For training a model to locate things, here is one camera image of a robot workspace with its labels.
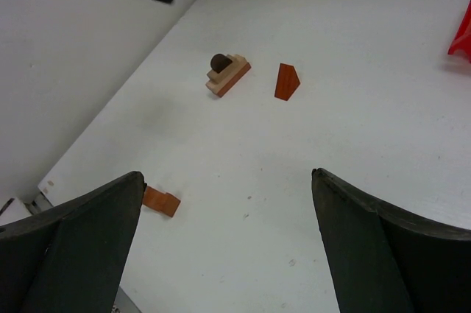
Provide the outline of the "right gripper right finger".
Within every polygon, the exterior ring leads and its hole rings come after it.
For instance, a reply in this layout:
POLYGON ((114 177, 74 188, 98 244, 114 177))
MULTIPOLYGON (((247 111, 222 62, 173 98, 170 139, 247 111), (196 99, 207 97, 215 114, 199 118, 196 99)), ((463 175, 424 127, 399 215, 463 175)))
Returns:
POLYGON ((469 312, 470 231, 314 169, 312 196, 341 312, 469 312))

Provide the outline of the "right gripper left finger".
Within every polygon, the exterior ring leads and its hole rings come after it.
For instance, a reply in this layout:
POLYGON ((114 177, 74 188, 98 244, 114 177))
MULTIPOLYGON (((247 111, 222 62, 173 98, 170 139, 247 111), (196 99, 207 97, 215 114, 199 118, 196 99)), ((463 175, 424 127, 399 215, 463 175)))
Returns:
POLYGON ((1 311, 111 312, 143 195, 133 171, 3 225, 1 311))

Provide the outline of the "reddish arch wood block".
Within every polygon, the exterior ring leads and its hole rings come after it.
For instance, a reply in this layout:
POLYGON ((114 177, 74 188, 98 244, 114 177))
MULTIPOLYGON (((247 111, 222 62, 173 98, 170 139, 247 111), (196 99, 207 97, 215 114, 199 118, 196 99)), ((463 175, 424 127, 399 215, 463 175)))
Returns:
POLYGON ((174 217, 180 203, 180 199, 168 192, 163 193, 150 186, 144 191, 143 205, 167 217, 174 217))

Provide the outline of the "reddish short wood block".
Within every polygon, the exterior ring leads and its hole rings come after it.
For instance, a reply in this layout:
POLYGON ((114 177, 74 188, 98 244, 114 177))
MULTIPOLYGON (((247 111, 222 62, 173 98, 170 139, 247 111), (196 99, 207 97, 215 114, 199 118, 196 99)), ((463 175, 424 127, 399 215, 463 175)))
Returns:
POLYGON ((281 63, 277 74, 274 97, 288 101, 300 86, 300 79, 294 66, 281 63))

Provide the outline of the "red plastic bin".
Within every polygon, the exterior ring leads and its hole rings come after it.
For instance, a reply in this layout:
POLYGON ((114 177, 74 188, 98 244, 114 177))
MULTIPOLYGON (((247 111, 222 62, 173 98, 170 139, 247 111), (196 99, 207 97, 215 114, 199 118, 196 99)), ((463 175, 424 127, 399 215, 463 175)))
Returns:
POLYGON ((454 39, 447 51, 448 55, 461 54, 468 60, 471 58, 470 52, 470 19, 471 19, 471 2, 469 2, 464 13, 463 19, 459 25, 454 39))

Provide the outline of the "light long wood block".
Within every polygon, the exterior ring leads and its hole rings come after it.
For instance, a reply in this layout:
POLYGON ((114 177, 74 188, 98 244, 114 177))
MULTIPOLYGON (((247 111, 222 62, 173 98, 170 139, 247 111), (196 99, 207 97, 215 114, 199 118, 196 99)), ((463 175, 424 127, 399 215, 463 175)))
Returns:
POLYGON ((209 80, 206 87, 217 97, 223 97, 249 70, 250 63, 245 59, 234 60, 228 67, 220 73, 214 70, 208 72, 209 80))

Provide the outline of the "reddish long wood block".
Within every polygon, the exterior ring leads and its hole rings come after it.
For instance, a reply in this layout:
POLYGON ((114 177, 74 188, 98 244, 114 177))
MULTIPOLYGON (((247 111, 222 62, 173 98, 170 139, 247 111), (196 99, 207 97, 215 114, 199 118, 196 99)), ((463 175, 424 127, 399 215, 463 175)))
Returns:
POLYGON ((250 69, 250 63, 246 63, 236 73, 231 74, 230 77, 225 79, 222 87, 216 93, 217 97, 223 97, 250 69))

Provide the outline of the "light short wood block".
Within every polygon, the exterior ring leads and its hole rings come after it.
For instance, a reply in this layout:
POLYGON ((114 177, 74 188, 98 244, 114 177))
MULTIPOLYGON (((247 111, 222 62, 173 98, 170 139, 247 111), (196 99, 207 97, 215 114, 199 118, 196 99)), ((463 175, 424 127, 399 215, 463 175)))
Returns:
POLYGON ((237 70, 238 68, 244 66, 247 63, 247 60, 242 57, 241 55, 227 55, 233 60, 233 63, 228 66, 224 71, 221 73, 217 74, 215 71, 212 69, 207 73, 207 77, 209 80, 213 83, 220 83, 224 78, 226 78, 230 73, 233 71, 237 70))

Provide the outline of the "dark brown wood block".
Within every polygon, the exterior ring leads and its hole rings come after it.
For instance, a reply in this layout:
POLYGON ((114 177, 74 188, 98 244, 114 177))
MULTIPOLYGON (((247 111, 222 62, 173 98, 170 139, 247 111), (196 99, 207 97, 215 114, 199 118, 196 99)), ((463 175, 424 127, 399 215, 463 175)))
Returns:
POLYGON ((210 60, 210 67, 217 74, 224 71, 228 66, 233 63, 233 60, 222 53, 215 54, 210 60))

